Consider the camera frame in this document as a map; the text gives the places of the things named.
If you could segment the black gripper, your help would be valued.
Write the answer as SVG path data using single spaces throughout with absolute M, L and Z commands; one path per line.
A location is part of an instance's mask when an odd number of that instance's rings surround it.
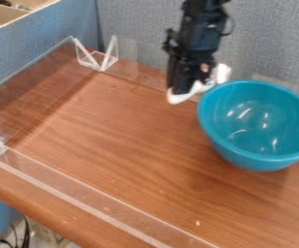
M 161 48 L 169 55 L 167 66 L 167 88 L 173 95 L 205 92 L 215 84 L 212 66 L 213 53 L 220 40 L 229 36 L 235 21 L 225 4 L 232 0 L 185 0 L 181 4 L 181 21 L 177 30 L 165 30 Z M 189 69 L 199 66 L 199 76 L 189 87 Z

